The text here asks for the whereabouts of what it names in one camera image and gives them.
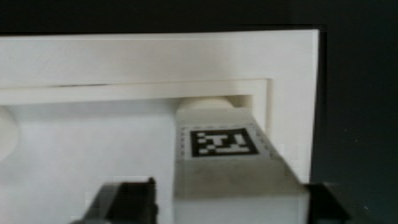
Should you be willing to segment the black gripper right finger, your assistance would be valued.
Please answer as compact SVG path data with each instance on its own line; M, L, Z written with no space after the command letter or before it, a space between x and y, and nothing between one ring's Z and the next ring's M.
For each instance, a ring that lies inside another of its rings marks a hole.
M355 203L335 184L308 183L307 224L360 224Z

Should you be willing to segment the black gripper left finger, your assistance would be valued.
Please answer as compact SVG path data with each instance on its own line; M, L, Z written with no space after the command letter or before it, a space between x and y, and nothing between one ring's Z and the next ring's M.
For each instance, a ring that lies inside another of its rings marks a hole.
M81 218L68 224L157 224L154 178L106 183Z

